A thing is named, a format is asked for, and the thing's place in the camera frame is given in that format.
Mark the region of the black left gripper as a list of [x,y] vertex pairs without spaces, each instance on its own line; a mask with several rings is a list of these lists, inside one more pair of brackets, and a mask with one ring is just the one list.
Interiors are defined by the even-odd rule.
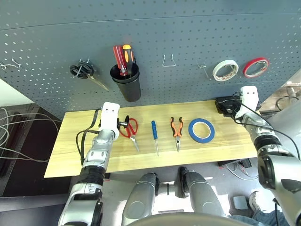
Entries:
[[129,124],[129,115],[125,117],[125,121],[120,121],[119,118],[117,118],[117,129],[120,129],[120,127],[127,128]]

